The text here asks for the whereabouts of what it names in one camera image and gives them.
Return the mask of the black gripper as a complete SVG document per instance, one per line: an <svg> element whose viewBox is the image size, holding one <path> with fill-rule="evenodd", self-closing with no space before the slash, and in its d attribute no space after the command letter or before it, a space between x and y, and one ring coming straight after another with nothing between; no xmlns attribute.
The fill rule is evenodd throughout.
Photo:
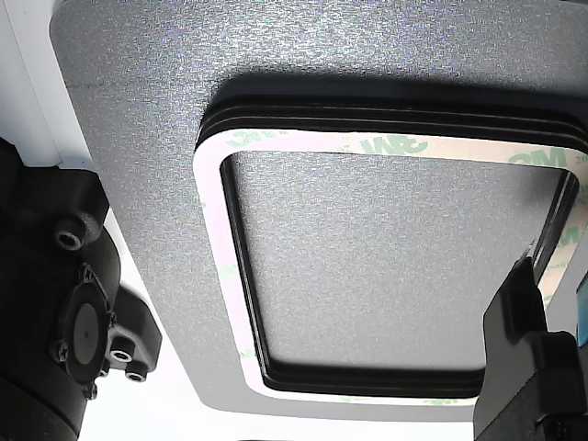
<svg viewBox="0 0 588 441"><path fill-rule="evenodd" d="M579 347L588 341L588 274L577 289ZM555 416L587 411L578 346L547 332L528 251L515 261L483 314L486 367L473 414L476 440L534 440Z"/></svg>

